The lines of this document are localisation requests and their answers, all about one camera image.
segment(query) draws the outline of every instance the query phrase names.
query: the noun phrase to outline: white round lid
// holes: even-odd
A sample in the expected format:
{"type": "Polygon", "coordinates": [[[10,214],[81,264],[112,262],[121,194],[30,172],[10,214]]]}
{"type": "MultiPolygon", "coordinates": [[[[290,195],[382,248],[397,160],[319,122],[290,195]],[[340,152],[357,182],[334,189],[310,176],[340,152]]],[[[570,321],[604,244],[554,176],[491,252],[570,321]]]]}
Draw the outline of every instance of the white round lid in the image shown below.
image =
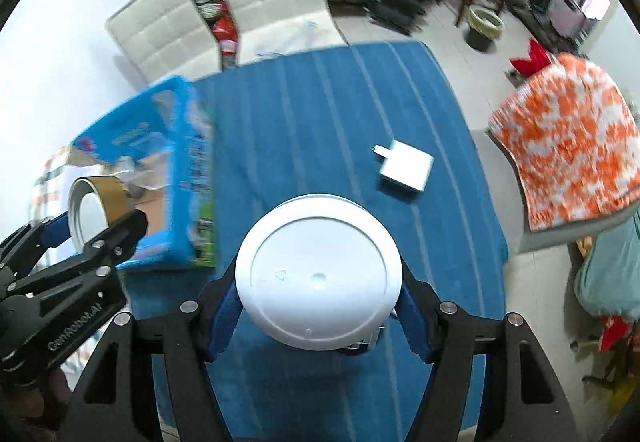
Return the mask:
{"type": "Polygon", "coordinates": [[[333,195],[305,195],[264,215],[236,259],[242,305],[274,339],[335,350],[364,339],[398,301],[402,265],[369,212],[333,195]]]}

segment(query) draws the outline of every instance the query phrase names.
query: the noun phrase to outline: white wall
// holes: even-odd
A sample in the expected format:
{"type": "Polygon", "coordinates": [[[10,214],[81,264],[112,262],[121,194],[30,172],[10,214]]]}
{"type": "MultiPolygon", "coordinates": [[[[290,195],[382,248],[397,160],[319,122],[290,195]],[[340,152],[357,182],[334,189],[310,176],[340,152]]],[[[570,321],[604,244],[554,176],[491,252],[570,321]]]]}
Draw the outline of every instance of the white wall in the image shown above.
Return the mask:
{"type": "Polygon", "coordinates": [[[618,0],[585,41],[582,51],[640,104],[640,35],[618,0]]]}
{"type": "Polygon", "coordinates": [[[43,162],[145,86],[104,30],[129,0],[20,0],[0,32],[0,239],[43,162]]]}

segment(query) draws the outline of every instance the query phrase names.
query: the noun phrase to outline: white power adapter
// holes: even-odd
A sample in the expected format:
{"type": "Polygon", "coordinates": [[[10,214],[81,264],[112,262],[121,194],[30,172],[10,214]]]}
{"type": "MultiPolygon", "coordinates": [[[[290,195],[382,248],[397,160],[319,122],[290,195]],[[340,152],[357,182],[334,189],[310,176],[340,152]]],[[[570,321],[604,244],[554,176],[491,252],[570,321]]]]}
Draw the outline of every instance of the white power adapter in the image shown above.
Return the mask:
{"type": "Polygon", "coordinates": [[[397,140],[388,149],[375,145],[373,151],[385,159],[380,168],[383,178],[413,191],[424,191],[433,165],[431,155],[397,140]]]}

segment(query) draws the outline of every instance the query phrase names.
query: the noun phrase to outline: white stripe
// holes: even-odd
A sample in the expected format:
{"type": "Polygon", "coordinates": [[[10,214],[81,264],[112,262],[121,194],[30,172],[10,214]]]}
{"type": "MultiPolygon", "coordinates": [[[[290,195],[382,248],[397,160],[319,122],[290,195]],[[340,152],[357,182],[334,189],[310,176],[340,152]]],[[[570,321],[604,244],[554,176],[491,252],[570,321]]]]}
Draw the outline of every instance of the white stripe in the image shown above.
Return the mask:
{"type": "Polygon", "coordinates": [[[367,83],[367,86],[369,87],[369,93],[371,94],[371,98],[373,99],[373,102],[376,105],[376,108],[378,109],[378,113],[380,114],[380,118],[382,119],[382,125],[385,127],[386,134],[389,136],[389,138],[393,139],[394,132],[393,130],[391,130],[391,124],[389,124],[389,119],[386,117],[385,109],[382,106],[382,102],[380,102],[380,98],[378,97],[378,92],[375,86],[373,85],[373,81],[371,80],[369,71],[365,67],[364,61],[362,60],[360,53],[353,47],[351,47],[351,50],[353,50],[353,57],[356,59],[356,63],[360,67],[360,70],[362,71],[362,75],[364,76],[364,80],[367,83]]]}
{"type": "Polygon", "coordinates": [[[335,97],[334,92],[329,86],[328,76],[326,73],[326,69],[324,65],[318,59],[317,54],[312,54],[314,58],[314,62],[316,63],[316,69],[318,70],[318,74],[320,76],[320,82],[322,83],[322,89],[324,90],[324,96],[326,98],[327,105],[329,106],[329,112],[331,113],[331,119],[334,122],[335,133],[338,136],[338,143],[340,143],[340,151],[342,152],[342,157],[344,158],[344,164],[347,167],[347,175],[349,177],[349,182],[351,183],[351,190],[353,191],[353,195],[357,203],[364,207],[364,201],[362,199],[362,191],[360,190],[360,186],[358,185],[358,178],[356,177],[356,170],[353,166],[353,158],[351,157],[351,151],[349,150],[349,145],[347,143],[347,137],[344,133],[344,128],[342,123],[340,122],[340,115],[338,114],[338,109],[335,105],[335,97]]]}
{"type": "Polygon", "coordinates": [[[415,232],[418,234],[418,244],[420,245],[420,255],[422,257],[422,266],[424,267],[424,277],[427,279],[433,291],[437,294],[436,284],[433,281],[433,273],[431,272],[431,263],[429,262],[429,253],[427,252],[427,242],[424,240],[424,230],[422,229],[422,217],[420,209],[415,202],[411,203],[411,211],[414,214],[415,232]]]}
{"type": "Polygon", "coordinates": [[[420,92],[418,91],[418,88],[415,86],[414,80],[411,77],[409,70],[404,64],[404,61],[402,61],[402,58],[398,55],[398,52],[396,51],[395,47],[393,47],[391,43],[387,43],[387,44],[389,45],[389,48],[391,48],[391,51],[393,52],[394,56],[396,56],[396,60],[398,61],[398,64],[400,65],[402,71],[404,72],[404,75],[409,81],[409,85],[411,86],[412,91],[414,92],[415,99],[418,101],[418,104],[420,104],[420,108],[422,109],[424,117],[427,119],[427,122],[429,123],[431,132],[433,133],[433,137],[436,141],[436,145],[438,146],[438,150],[440,151],[440,155],[442,156],[442,161],[444,162],[445,168],[447,169],[447,173],[449,174],[449,179],[451,180],[451,186],[453,187],[453,191],[456,194],[456,199],[458,200],[458,209],[460,210],[462,225],[465,229],[466,242],[469,246],[469,251],[471,254],[471,263],[474,268],[474,277],[476,278],[476,287],[478,288],[478,305],[480,308],[480,315],[484,316],[484,295],[482,294],[480,270],[478,269],[478,260],[476,260],[476,250],[474,248],[474,241],[471,235],[471,228],[469,227],[468,218],[466,217],[466,212],[462,203],[462,196],[460,194],[460,188],[458,187],[458,182],[456,181],[456,178],[453,175],[453,169],[451,168],[451,164],[449,163],[449,158],[447,157],[447,152],[445,151],[444,146],[442,145],[442,141],[440,140],[440,136],[438,135],[438,132],[436,130],[435,123],[433,122],[433,119],[431,118],[431,115],[427,107],[425,106],[424,101],[422,100],[422,97],[420,96],[420,92]]]}
{"type": "MultiPolygon", "coordinates": [[[[253,191],[258,190],[258,165],[257,154],[255,152],[255,139],[254,139],[254,127],[251,120],[251,106],[249,104],[249,93],[246,86],[246,82],[242,83],[242,130],[244,131],[244,146],[246,148],[246,170],[249,175],[249,182],[254,186],[253,191]]],[[[262,218],[264,211],[257,196],[254,194],[253,198],[254,206],[254,219],[259,220],[262,218]]]]}
{"type": "Polygon", "coordinates": [[[394,402],[394,413],[396,414],[396,433],[398,442],[402,442],[402,417],[400,416],[400,393],[398,392],[398,376],[396,372],[396,359],[394,358],[394,348],[391,344],[391,331],[385,335],[385,358],[389,367],[389,380],[391,381],[391,398],[394,402]]]}
{"type": "MultiPolygon", "coordinates": [[[[353,57],[356,59],[356,63],[358,63],[358,66],[362,71],[364,80],[367,83],[367,86],[369,87],[369,93],[371,94],[371,98],[373,99],[373,102],[376,105],[376,108],[378,109],[378,113],[380,114],[380,119],[382,120],[382,125],[385,128],[386,134],[388,135],[389,139],[392,140],[394,138],[394,132],[391,129],[391,124],[389,123],[389,119],[386,116],[385,108],[384,106],[382,106],[382,102],[380,101],[378,92],[375,86],[373,85],[373,80],[369,75],[369,71],[367,70],[364,64],[364,61],[362,60],[360,53],[355,48],[351,48],[351,50],[353,51],[353,57]]],[[[437,294],[436,285],[433,281],[433,274],[431,273],[431,263],[429,262],[429,255],[427,253],[427,243],[424,240],[424,231],[422,230],[422,219],[420,218],[420,210],[418,209],[418,206],[416,205],[415,202],[411,204],[411,210],[412,210],[412,213],[414,214],[415,232],[416,232],[416,235],[418,236],[418,243],[420,244],[420,255],[422,257],[422,267],[424,269],[424,276],[427,282],[433,288],[434,292],[436,292],[437,294]]]]}
{"type": "Polygon", "coordinates": [[[347,397],[347,388],[344,385],[344,376],[342,375],[342,364],[340,357],[334,358],[335,367],[338,375],[340,376],[340,401],[342,402],[342,410],[344,412],[344,421],[347,423],[347,432],[351,442],[356,442],[356,428],[353,425],[353,417],[351,415],[351,408],[349,408],[349,398],[347,397]]]}
{"type": "Polygon", "coordinates": [[[242,384],[242,389],[244,391],[244,396],[246,397],[246,403],[249,406],[249,413],[254,419],[255,427],[258,430],[258,436],[260,438],[264,438],[264,430],[262,429],[262,424],[260,424],[260,418],[258,417],[258,412],[255,409],[254,400],[251,398],[251,393],[249,391],[249,382],[246,377],[246,370],[244,369],[244,359],[242,358],[242,350],[236,349],[236,342],[232,338],[229,342],[229,349],[236,360],[236,364],[238,365],[240,382],[242,384]]]}
{"type": "Polygon", "coordinates": [[[302,164],[302,154],[300,152],[300,143],[296,135],[296,119],[291,110],[291,101],[289,99],[289,87],[287,86],[287,77],[284,71],[282,61],[277,61],[278,74],[280,78],[280,98],[282,100],[282,109],[284,111],[284,119],[287,123],[287,131],[289,132],[289,142],[291,145],[291,158],[293,160],[293,170],[296,173],[296,182],[300,193],[309,193],[306,184],[305,167],[302,164]]]}

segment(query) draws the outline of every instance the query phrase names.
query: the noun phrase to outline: teal cloth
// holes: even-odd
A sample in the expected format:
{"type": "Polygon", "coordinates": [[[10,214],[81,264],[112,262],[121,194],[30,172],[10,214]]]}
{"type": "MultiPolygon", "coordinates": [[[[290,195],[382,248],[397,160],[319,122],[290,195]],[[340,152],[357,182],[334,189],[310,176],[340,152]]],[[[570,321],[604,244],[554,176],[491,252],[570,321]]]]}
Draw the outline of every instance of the teal cloth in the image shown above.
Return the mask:
{"type": "Polygon", "coordinates": [[[640,318],[640,212],[597,237],[575,276],[574,292],[594,316],[640,318]]]}

